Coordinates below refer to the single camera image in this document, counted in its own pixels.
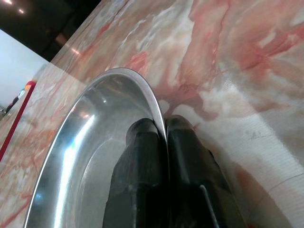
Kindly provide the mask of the red mat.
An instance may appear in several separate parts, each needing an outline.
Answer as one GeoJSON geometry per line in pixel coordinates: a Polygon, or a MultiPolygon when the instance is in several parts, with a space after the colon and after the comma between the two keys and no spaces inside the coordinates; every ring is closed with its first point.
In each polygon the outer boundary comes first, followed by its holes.
{"type": "Polygon", "coordinates": [[[21,108],[19,109],[19,111],[18,111],[18,113],[17,113],[17,115],[16,115],[16,117],[14,119],[14,122],[13,122],[13,124],[12,124],[12,126],[11,126],[11,128],[9,130],[9,133],[8,133],[7,137],[5,138],[5,141],[4,141],[4,143],[3,143],[3,145],[2,145],[2,147],[0,149],[0,162],[1,162],[3,156],[4,156],[5,152],[6,152],[6,149],[7,149],[8,145],[9,145],[12,137],[13,137],[13,134],[14,134],[14,132],[15,132],[15,130],[17,128],[17,125],[18,125],[18,123],[19,123],[19,121],[20,121],[20,119],[22,117],[22,114],[23,114],[23,112],[24,112],[24,110],[25,110],[25,108],[26,108],[26,106],[28,104],[28,101],[29,101],[29,99],[30,99],[30,97],[31,97],[31,95],[32,95],[32,93],[34,91],[35,86],[36,86],[36,81],[29,81],[26,84],[26,86],[25,86],[27,94],[26,94],[26,97],[25,97],[24,101],[22,102],[21,108]]]}

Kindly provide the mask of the dark glossy cabinet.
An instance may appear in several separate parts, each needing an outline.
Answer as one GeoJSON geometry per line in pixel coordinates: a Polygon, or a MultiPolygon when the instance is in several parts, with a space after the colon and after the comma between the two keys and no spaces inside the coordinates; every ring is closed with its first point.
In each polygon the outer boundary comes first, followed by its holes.
{"type": "Polygon", "coordinates": [[[0,29],[51,61],[101,0],[0,0],[0,29]]]}

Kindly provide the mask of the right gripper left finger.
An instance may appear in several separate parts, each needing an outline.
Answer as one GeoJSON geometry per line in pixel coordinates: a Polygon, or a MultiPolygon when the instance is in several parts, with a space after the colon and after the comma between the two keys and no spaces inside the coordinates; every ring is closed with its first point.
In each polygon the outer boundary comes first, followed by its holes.
{"type": "Polygon", "coordinates": [[[140,119],[128,129],[104,212],[102,228],[167,227],[167,155],[151,119],[140,119]]]}

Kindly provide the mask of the stainless steel plate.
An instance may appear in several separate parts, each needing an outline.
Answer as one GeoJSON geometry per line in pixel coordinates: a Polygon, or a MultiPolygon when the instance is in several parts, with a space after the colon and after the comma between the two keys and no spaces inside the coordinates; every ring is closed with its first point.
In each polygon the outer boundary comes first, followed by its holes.
{"type": "Polygon", "coordinates": [[[162,112],[148,82],[128,68],[97,77],[77,98],[48,150],[23,228],[101,227],[127,131],[143,118],[154,122],[166,146],[162,112]]]}

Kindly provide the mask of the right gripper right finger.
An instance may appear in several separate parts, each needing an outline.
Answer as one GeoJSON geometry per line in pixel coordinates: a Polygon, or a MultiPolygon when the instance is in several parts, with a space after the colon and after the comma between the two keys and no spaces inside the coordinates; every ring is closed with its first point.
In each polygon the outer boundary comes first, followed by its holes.
{"type": "Polygon", "coordinates": [[[189,121],[167,118],[167,138],[173,227],[244,228],[223,172],[189,121]]]}

